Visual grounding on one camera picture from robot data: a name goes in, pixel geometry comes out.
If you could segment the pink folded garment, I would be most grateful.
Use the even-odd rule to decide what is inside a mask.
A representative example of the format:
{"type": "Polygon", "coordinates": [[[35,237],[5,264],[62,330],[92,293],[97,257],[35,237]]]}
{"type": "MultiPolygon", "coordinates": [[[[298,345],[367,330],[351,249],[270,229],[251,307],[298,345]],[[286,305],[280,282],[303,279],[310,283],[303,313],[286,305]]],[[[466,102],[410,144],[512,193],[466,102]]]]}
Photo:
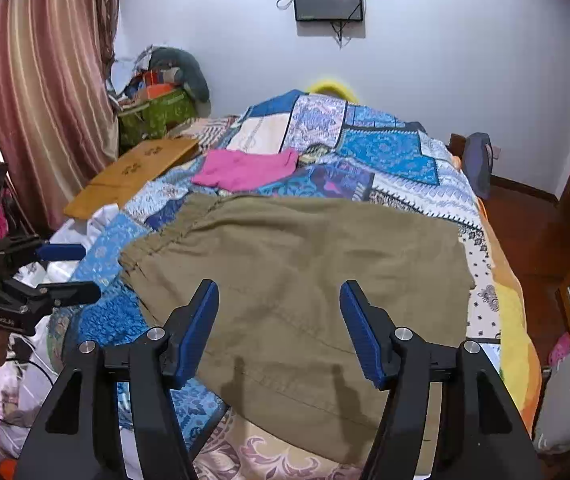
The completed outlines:
{"type": "Polygon", "coordinates": [[[292,148],[271,155],[211,150],[192,182],[229,192],[252,191],[291,176],[297,160],[298,153],[292,148]]]}

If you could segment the wooden lap table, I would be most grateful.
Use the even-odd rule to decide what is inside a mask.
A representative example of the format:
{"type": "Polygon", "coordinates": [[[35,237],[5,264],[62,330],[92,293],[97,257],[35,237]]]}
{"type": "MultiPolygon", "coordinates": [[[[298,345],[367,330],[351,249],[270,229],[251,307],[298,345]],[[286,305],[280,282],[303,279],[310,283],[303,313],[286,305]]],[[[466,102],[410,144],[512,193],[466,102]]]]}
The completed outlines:
{"type": "Polygon", "coordinates": [[[100,208],[124,206],[150,180],[154,180],[198,152],[198,142],[189,136],[140,142],[102,170],[66,206],[64,215],[88,220],[100,208]]]}

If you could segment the yellow orange bed sheet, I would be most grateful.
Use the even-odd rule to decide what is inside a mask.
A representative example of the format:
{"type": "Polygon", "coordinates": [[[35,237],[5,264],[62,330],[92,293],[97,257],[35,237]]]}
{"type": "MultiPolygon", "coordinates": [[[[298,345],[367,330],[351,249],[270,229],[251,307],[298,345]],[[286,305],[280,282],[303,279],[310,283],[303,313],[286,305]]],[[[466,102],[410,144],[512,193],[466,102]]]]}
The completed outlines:
{"type": "Polygon", "coordinates": [[[542,387],[542,371],[538,353],[527,332],[523,289],[491,228],[485,204],[480,198],[477,204],[489,245],[492,279],[499,303],[501,376],[527,431],[532,434],[542,387]]]}

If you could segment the striped pink curtain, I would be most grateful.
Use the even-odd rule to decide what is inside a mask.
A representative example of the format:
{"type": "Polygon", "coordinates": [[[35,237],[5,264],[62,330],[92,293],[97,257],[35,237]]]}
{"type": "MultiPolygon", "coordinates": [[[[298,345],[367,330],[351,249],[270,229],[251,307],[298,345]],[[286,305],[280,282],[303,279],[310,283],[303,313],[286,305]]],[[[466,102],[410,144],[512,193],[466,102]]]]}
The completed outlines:
{"type": "Polygon", "coordinates": [[[0,0],[0,160],[38,232],[118,155],[119,0],[0,0]]]}

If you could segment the yellow pillow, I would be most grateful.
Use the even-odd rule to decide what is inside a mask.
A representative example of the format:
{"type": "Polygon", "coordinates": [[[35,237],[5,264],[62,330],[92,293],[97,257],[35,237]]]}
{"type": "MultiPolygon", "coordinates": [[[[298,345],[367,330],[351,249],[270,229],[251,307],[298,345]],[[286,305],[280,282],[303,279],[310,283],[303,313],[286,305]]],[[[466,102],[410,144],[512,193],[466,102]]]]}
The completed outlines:
{"type": "Polygon", "coordinates": [[[350,103],[359,104],[360,100],[346,84],[333,79],[323,79],[311,84],[307,89],[308,93],[321,94],[322,96],[332,96],[350,103]]]}

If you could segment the green patterned bag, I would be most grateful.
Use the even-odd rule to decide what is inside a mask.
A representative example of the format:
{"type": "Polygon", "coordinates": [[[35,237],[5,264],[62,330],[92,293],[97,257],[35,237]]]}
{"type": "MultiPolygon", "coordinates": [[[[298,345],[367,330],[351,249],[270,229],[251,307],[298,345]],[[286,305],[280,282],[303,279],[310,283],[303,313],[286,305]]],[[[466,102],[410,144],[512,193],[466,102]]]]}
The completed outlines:
{"type": "Polygon", "coordinates": [[[120,145],[131,148],[145,140],[162,139],[169,130],[196,116],[193,100],[182,89],[124,108],[118,114],[120,145]]]}

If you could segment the blue patchwork bedspread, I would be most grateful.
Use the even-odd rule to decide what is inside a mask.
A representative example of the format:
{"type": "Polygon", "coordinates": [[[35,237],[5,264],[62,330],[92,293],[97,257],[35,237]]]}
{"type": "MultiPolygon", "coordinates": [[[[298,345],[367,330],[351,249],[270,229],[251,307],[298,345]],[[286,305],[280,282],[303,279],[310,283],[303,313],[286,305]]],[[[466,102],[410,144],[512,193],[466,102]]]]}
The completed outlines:
{"type": "MultiPolygon", "coordinates": [[[[474,286],[466,333],[489,344],[500,358],[500,307],[489,224],[456,158],[418,122],[405,122],[342,98],[293,90],[249,107],[242,117],[189,119],[175,129],[200,148],[272,154],[293,148],[298,167],[289,177],[264,185],[275,196],[343,197],[424,214],[456,224],[474,286]]],[[[79,240],[87,248],[78,263],[48,267],[52,278],[94,281],[102,299],[88,307],[56,311],[47,325],[47,355],[53,367],[82,336],[124,344],[144,326],[131,292],[122,283],[118,257],[128,242],[173,220],[186,196],[199,191],[196,174],[205,156],[167,170],[142,186],[125,204],[97,207],[90,220],[66,222],[55,240],[79,240]]],[[[200,382],[174,393],[186,441],[203,449],[197,469],[208,479],[353,479],[358,469],[339,464],[270,436],[226,408],[200,382]]]]}

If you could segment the dark blue backpack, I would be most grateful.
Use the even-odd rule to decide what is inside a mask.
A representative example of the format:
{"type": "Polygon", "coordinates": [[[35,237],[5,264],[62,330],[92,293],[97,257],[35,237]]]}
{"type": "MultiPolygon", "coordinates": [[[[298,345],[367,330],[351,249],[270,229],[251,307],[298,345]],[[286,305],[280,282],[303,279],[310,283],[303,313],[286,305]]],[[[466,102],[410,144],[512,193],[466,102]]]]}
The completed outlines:
{"type": "Polygon", "coordinates": [[[488,200],[490,195],[493,166],[490,136],[484,132],[472,133],[465,139],[462,169],[472,190],[482,200],[488,200]]]}

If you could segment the olive green pants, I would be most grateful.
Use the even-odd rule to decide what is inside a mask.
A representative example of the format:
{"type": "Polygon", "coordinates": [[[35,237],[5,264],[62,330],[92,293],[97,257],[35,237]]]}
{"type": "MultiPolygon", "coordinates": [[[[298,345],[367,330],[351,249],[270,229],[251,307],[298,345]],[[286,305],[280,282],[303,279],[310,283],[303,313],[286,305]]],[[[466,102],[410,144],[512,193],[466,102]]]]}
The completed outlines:
{"type": "Polygon", "coordinates": [[[474,286],[452,222],[329,198],[193,194],[120,263],[151,325],[215,281],[220,307],[200,382],[273,436],[355,466],[386,396],[362,374],[341,284],[357,281],[393,322],[447,346],[465,336],[474,286]]]}

